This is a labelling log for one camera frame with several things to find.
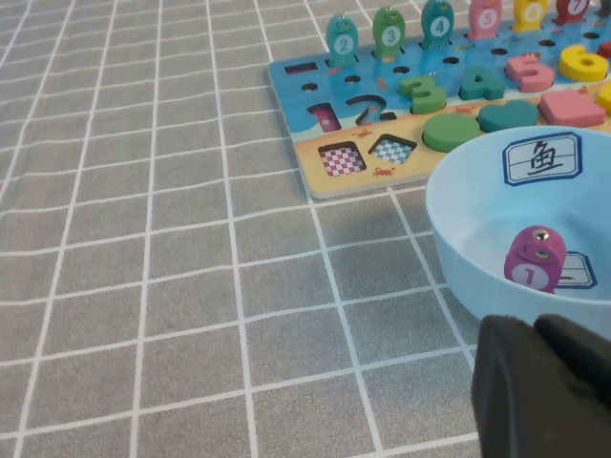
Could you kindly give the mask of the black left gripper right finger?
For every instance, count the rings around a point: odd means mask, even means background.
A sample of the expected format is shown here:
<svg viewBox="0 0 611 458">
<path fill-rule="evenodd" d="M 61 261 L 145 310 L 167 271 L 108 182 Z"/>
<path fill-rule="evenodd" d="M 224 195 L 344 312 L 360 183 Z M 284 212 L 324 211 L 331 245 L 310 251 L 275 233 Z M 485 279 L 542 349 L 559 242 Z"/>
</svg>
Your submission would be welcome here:
<svg viewBox="0 0 611 458">
<path fill-rule="evenodd" d="M 560 315 L 541 315 L 534 328 L 596 398 L 610 407 L 610 341 Z"/>
</svg>

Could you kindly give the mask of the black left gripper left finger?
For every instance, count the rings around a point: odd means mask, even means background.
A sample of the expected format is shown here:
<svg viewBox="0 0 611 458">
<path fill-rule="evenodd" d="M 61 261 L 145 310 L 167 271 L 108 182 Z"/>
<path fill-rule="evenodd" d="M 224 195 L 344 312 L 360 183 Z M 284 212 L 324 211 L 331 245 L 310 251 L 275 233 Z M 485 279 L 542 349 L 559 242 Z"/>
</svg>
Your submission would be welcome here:
<svg viewBox="0 0 611 458">
<path fill-rule="evenodd" d="M 533 324 L 487 316 L 479 327 L 472 404 L 484 457 L 607 457 L 610 407 Z"/>
</svg>

